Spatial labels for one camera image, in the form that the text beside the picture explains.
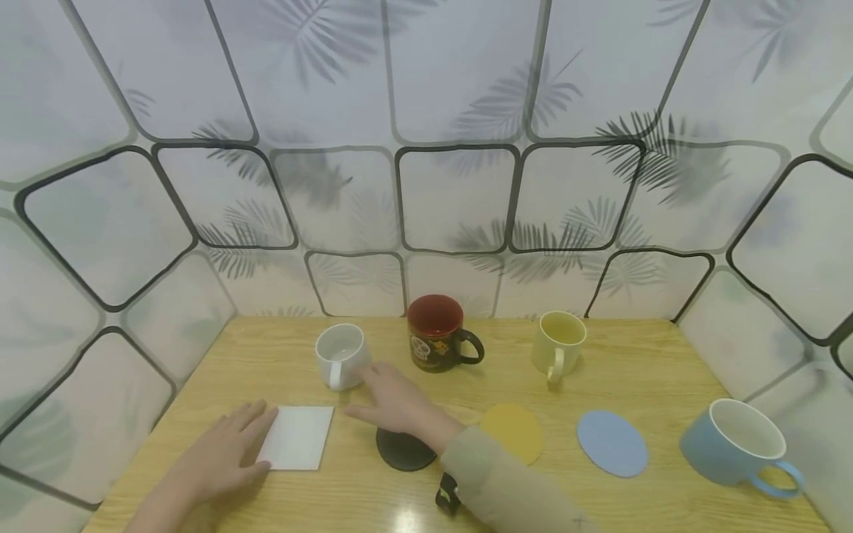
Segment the coaster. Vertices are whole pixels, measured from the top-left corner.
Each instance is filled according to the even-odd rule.
[[[648,448],[626,419],[610,411],[589,411],[577,423],[577,440],[583,452],[601,470],[633,478],[648,465]]]
[[[380,428],[376,429],[376,448],[388,466],[402,472],[426,468],[436,458],[429,446],[408,433],[389,432]]]
[[[280,406],[258,461],[272,470],[317,470],[326,447],[332,407]]]
[[[480,429],[510,454],[530,465],[542,453],[542,427],[536,415],[510,403],[499,403],[483,415]]]

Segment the sleeve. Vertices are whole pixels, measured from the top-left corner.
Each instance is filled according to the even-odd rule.
[[[560,488],[507,453],[478,427],[463,430],[441,456],[456,495],[496,533],[595,533]]]

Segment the mug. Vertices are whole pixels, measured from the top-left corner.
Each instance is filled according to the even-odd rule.
[[[581,319],[565,311],[545,313],[533,339],[533,366],[548,376],[549,383],[558,383],[575,368],[584,340],[586,326]]]
[[[364,332],[355,324],[332,326],[314,344],[320,376],[333,391],[343,391],[362,382],[355,372],[370,364],[370,352]]]
[[[409,306],[409,350],[412,361],[427,372],[445,372],[459,363],[483,361],[485,349],[477,335],[462,329],[462,307],[449,296],[427,294]],[[462,355],[462,341],[470,342],[476,357]]]
[[[715,400],[682,436],[682,454],[690,466],[710,481],[735,485],[749,481],[776,498],[793,498],[803,491],[803,474],[782,460],[785,437],[769,418],[751,405],[731,398]],[[778,489],[758,472],[777,466],[788,473],[796,489]]]

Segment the hand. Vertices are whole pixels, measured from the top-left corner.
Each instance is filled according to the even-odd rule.
[[[370,388],[375,406],[350,404],[345,409],[349,416],[390,432],[413,435],[437,454],[465,428],[392,365],[377,362],[357,372]]]
[[[270,463],[246,465],[250,449],[266,438],[278,409],[264,412],[266,403],[248,403],[221,417],[178,457],[161,484],[189,498],[195,507],[261,479]]]

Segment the yellow mug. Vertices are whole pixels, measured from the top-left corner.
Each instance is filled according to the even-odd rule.
[[[565,311],[549,311],[539,318],[539,330],[533,339],[533,366],[558,383],[569,374],[586,340],[581,319]]]

